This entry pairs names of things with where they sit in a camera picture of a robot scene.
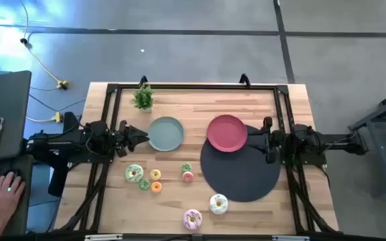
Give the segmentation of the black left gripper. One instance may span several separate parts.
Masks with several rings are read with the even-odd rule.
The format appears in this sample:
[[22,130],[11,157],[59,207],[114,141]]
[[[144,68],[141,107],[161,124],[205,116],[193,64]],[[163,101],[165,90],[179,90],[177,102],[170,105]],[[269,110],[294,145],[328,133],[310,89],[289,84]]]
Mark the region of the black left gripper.
[[115,140],[115,152],[118,157],[127,156],[127,150],[134,152],[138,144],[147,142],[148,133],[132,125],[127,126],[127,121],[122,120],[119,130],[113,132]]

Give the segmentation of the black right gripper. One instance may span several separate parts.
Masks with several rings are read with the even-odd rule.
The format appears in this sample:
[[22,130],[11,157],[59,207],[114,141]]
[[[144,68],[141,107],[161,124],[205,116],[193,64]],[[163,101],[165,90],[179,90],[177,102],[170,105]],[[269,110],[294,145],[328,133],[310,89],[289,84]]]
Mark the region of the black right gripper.
[[263,127],[261,128],[262,131],[255,131],[247,135],[248,137],[255,137],[255,136],[262,136],[263,132],[265,133],[268,144],[248,142],[247,145],[259,151],[266,151],[268,146],[267,163],[275,163],[277,161],[277,154],[278,154],[278,148],[275,146],[275,143],[273,141],[273,135],[271,134],[272,126],[273,126],[273,119],[270,116],[267,116],[263,119]]

